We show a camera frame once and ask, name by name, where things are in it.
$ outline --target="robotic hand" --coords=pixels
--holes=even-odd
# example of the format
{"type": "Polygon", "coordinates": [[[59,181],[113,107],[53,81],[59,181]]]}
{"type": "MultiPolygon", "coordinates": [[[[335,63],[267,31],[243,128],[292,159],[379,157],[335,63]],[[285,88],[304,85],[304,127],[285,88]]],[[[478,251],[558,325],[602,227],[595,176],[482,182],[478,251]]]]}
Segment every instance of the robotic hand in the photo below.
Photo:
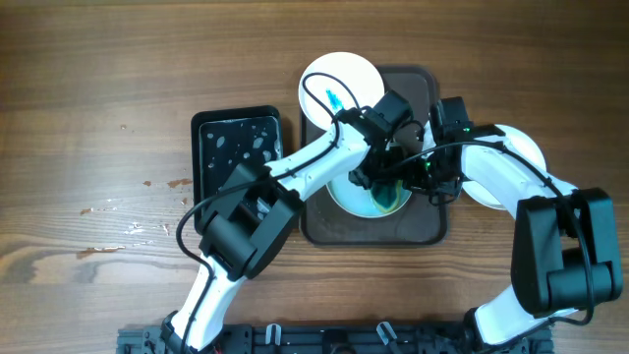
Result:
{"type": "MultiPolygon", "coordinates": [[[[310,94],[307,78],[303,85],[310,94]]],[[[424,149],[410,156],[389,144],[400,127],[413,121],[408,102],[396,92],[388,92],[373,108],[357,103],[357,108],[328,113],[334,124],[325,135],[265,166],[237,166],[219,195],[182,218],[179,245],[201,268],[182,310],[162,324],[160,336],[171,352],[213,347],[242,284],[278,254],[303,202],[342,173],[365,188],[402,180],[404,188],[432,201],[443,195],[455,200],[462,182],[474,180],[515,218],[512,285],[466,315],[470,351],[504,347],[554,322],[584,325],[596,304],[620,296],[611,199],[600,189],[579,190],[539,171],[498,128],[475,127],[460,97],[442,99],[431,108],[424,149]],[[242,207],[244,199],[267,204],[267,217],[260,220],[242,207]],[[200,257],[181,242],[183,224],[194,214],[202,236],[200,257]],[[577,238],[580,247],[562,251],[561,234],[577,238]],[[584,309],[581,321],[566,318],[584,309]]]]}

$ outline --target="wood grain surface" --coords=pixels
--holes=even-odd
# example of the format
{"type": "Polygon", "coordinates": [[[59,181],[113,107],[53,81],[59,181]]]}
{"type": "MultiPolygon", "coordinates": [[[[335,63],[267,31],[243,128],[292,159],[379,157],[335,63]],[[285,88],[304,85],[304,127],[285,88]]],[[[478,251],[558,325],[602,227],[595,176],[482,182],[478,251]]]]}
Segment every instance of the wood grain surface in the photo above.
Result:
{"type": "MultiPolygon", "coordinates": [[[[274,105],[290,152],[298,80],[333,51],[426,66],[474,121],[604,188],[629,274],[628,20],[626,1],[2,1],[0,353],[113,353],[117,329],[180,308],[198,269],[172,235],[192,204],[191,118],[274,105]]],[[[514,223],[467,196],[450,210],[446,241],[420,250],[296,231],[227,321],[461,319],[509,284],[514,223]]],[[[557,352],[627,352],[628,312],[623,296],[559,324],[557,352]]]]}

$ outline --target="water droplet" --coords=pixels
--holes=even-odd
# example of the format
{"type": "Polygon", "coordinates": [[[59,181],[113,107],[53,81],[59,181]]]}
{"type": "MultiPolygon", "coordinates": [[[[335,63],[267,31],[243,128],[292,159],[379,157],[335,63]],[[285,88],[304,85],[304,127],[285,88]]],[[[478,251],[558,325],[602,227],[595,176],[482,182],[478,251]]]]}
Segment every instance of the water droplet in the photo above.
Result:
{"type": "Polygon", "coordinates": [[[254,140],[254,148],[259,148],[262,145],[263,138],[256,138],[254,140]]]}

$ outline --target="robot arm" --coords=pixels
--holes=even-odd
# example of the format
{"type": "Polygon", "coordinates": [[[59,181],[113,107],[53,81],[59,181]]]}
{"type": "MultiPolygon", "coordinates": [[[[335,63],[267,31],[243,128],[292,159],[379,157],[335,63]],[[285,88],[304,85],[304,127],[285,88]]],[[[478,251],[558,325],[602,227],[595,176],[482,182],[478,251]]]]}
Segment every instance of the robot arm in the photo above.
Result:
{"type": "MultiPolygon", "coordinates": [[[[226,187],[283,174],[323,151],[333,142],[334,135],[339,134],[337,146],[307,168],[275,181],[272,186],[251,188],[226,196],[203,212],[200,248],[203,259],[214,270],[214,278],[208,279],[207,271],[202,267],[183,309],[164,321],[162,338],[171,349],[178,352],[176,350],[198,301],[200,307],[186,343],[198,351],[212,343],[222,329],[224,315],[238,289],[245,279],[255,277],[276,256],[290,232],[289,225],[301,211],[302,202],[316,190],[339,174],[357,170],[357,175],[362,178],[359,180],[369,183],[376,179],[372,175],[380,164],[390,164],[390,160],[381,158],[384,151],[382,138],[385,141],[390,139],[396,127],[409,119],[409,112],[396,94],[388,95],[382,101],[388,104],[379,103],[380,106],[377,105],[373,111],[378,112],[379,109],[384,114],[372,115],[356,109],[353,112],[341,111],[337,114],[340,121],[338,132],[332,127],[307,147],[279,161],[269,162],[265,167],[237,167],[226,187]],[[243,198],[252,196],[265,199],[272,206],[264,220],[246,215],[238,207],[243,198]],[[207,295],[200,299],[201,291],[209,280],[211,284],[207,295]]],[[[443,129],[447,127],[447,122],[436,120],[435,115],[431,113],[430,120],[437,146],[451,143],[448,139],[453,136],[455,140],[460,137],[450,134],[451,127],[443,129]]],[[[470,131],[461,126],[454,128],[455,131],[457,129],[466,133],[470,131]]],[[[508,139],[499,134],[484,134],[473,139],[501,142],[506,148],[513,149],[508,139]]],[[[449,148],[441,154],[435,153],[426,161],[437,160],[440,163],[433,163],[430,171],[426,168],[427,172],[423,168],[425,161],[418,159],[418,164],[393,169],[392,174],[387,176],[402,178],[407,186],[416,184],[428,190],[441,188],[442,181],[450,182],[446,181],[448,178],[464,175],[487,188],[516,219],[511,272],[513,285],[468,316],[467,322],[476,332],[479,346],[509,342],[546,323],[548,318],[565,317],[586,307],[584,267],[578,257],[562,253],[559,235],[565,229],[563,224],[566,220],[559,217],[553,201],[556,195],[544,184],[545,181],[516,158],[491,147],[462,145],[459,149],[449,148]],[[567,282],[570,283],[570,290],[565,286],[567,282]]],[[[569,183],[545,172],[542,174],[551,178],[552,184],[561,194],[569,196],[573,207],[581,212],[582,226],[590,243],[588,248],[593,254],[596,302],[614,300],[622,289],[622,275],[608,197],[600,190],[578,191],[569,183]]]]}

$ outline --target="blue mark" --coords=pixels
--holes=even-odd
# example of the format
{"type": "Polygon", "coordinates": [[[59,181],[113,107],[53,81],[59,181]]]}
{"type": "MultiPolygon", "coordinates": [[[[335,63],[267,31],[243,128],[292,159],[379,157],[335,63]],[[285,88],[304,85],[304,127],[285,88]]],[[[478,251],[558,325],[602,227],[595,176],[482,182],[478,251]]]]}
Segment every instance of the blue mark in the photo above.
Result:
{"type": "Polygon", "coordinates": [[[338,99],[338,97],[336,96],[336,94],[334,94],[331,90],[327,89],[325,91],[325,93],[327,93],[327,99],[329,99],[330,101],[330,105],[332,106],[332,110],[334,112],[338,112],[341,109],[345,109],[345,107],[343,107],[343,102],[341,102],[340,99],[338,99]]]}

